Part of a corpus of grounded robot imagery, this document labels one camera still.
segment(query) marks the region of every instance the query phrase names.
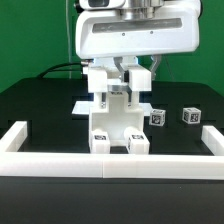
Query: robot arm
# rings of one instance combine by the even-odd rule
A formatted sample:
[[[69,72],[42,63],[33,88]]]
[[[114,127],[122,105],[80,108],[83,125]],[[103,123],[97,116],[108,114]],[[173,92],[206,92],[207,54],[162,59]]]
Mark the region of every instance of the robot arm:
[[[136,2],[150,5],[141,8]],[[127,0],[110,10],[87,7],[77,23],[77,54],[92,59],[194,51],[199,45],[200,5],[200,0]]]
[[[160,55],[198,47],[200,0],[80,0],[80,5],[76,53],[94,59],[87,72],[88,91],[94,93],[90,151],[126,146],[129,153],[148,154],[139,92],[151,91]],[[153,56],[151,72],[138,65],[136,56],[142,55]]]

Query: black cable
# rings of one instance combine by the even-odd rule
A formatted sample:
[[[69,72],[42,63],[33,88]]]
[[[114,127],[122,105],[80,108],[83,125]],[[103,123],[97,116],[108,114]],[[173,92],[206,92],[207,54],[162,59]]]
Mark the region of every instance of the black cable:
[[[49,72],[80,72],[78,69],[57,69],[57,70],[51,70]]]
[[[72,66],[72,65],[81,65],[81,63],[80,62],[72,62],[72,63],[68,62],[68,63],[63,63],[63,64],[52,66],[52,67],[48,68],[47,70],[45,70],[44,72],[41,72],[39,75],[37,75],[37,78],[42,79],[48,72],[57,71],[55,69]]]

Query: block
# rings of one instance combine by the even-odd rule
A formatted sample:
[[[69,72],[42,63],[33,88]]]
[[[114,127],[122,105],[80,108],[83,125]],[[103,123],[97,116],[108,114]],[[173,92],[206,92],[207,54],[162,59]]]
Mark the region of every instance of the block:
[[[103,67],[91,67],[88,73],[88,92],[107,92],[107,72]]]
[[[27,138],[27,122],[17,121],[0,140],[0,152],[17,152]]]
[[[214,126],[203,126],[201,140],[215,156],[224,156],[224,136]]]
[[[142,92],[151,91],[151,72],[140,65],[128,67],[129,71],[129,87],[131,90]]]
[[[163,126],[165,124],[165,110],[153,109],[150,113],[149,124]]]
[[[110,154],[110,140],[107,132],[92,131],[90,152],[92,154]]]
[[[142,131],[130,127],[125,130],[124,137],[129,154],[149,154],[150,143]]]
[[[199,124],[201,121],[201,111],[195,107],[184,108],[182,120],[187,124]]]

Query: cable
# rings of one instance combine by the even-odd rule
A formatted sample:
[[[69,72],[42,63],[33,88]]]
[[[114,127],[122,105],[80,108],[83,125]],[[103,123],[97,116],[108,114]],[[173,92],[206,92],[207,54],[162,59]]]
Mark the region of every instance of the cable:
[[[68,60],[72,63],[72,44],[71,44],[71,32],[69,22],[69,0],[66,0],[66,28],[67,28],[67,39],[68,39]],[[69,78],[72,78],[72,72],[69,72]]]
[[[63,64],[55,65],[55,66],[52,66],[52,67],[48,68],[44,72],[41,72],[39,75],[37,75],[37,78],[42,79],[48,72],[58,71],[58,70],[55,70],[55,69],[62,68],[62,67],[67,67],[67,66],[72,66],[72,65],[81,65],[81,64],[80,64],[80,62],[72,62],[72,63],[69,62],[69,63],[63,63]]]

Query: white cube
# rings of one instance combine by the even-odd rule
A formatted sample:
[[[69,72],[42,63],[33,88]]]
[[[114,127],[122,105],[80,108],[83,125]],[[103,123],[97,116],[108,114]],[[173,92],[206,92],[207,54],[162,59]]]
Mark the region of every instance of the white cube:
[[[184,108],[182,120],[187,124],[199,124],[201,121],[201,111],[195,107]]]
[[[150,113],[149,124],[163,126],[165,123],[165,110],[153,109]]]
[[[131,134],[128,138],[127,150],[129,154],[149,154],[150,143],[143,132]]]
[[[90,152],[92,154],[110,154],[110,140],[107,132],[92,132]]]

